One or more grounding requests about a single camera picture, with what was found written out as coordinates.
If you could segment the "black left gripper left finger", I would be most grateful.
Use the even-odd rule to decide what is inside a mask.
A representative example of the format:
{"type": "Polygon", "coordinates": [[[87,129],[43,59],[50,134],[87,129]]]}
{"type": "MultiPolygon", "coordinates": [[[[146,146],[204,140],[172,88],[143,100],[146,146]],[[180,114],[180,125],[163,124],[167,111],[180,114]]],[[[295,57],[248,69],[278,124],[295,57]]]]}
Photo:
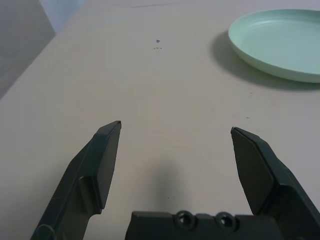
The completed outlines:
{"type": "Polygon", "coordinates": [[[81,240],[89,220],[106,206],[122,124],[98,129],[67,166],[31,239],[81,240]]]}

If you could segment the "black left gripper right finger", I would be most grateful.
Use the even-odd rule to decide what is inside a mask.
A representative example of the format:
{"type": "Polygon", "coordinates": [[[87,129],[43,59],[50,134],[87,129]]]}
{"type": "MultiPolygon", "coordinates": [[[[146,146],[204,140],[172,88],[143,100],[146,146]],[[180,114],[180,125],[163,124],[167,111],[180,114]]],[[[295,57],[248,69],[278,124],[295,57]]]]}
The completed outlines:
{"type": "Polygon", "coordinates": [[[319,225],[317,208],[270,145],[239,127],[230,134],[238,177],[252,213],[279,224],[319,225]]]}

